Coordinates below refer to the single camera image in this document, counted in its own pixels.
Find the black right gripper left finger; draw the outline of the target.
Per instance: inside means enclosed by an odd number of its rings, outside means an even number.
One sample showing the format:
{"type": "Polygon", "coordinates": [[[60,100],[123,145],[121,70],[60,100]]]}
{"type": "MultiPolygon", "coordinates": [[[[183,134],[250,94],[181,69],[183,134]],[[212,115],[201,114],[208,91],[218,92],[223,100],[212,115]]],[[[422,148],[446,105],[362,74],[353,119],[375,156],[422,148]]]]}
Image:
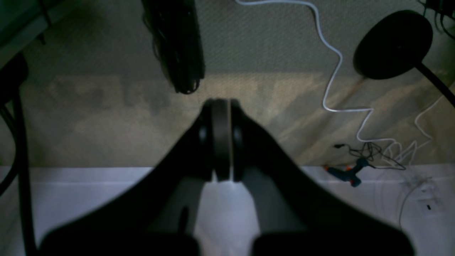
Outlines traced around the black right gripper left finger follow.
{"type": "Polygon", "coordinates": [[[49,232],[41,256],[198,256],[198,242],[186,233],[189,206],[177,211],[173,231],[152,223],[185,178],[207,182],[215,171],[228,178],[228,101],[207,100],[192,126],[146,177],[99,209],[49,232]]]}

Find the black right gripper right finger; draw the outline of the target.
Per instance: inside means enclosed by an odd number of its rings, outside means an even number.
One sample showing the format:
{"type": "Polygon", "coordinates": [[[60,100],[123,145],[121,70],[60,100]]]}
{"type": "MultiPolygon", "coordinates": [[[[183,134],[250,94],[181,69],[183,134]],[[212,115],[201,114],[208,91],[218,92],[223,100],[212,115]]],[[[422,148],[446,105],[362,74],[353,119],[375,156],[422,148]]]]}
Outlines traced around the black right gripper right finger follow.
{"type": "Polygon", "coordinates": [[[231,100],[234,180],[255,202],[261,234],[252,256],[413,256],[397,228],[343,202],[306,175],[231,100]]]}

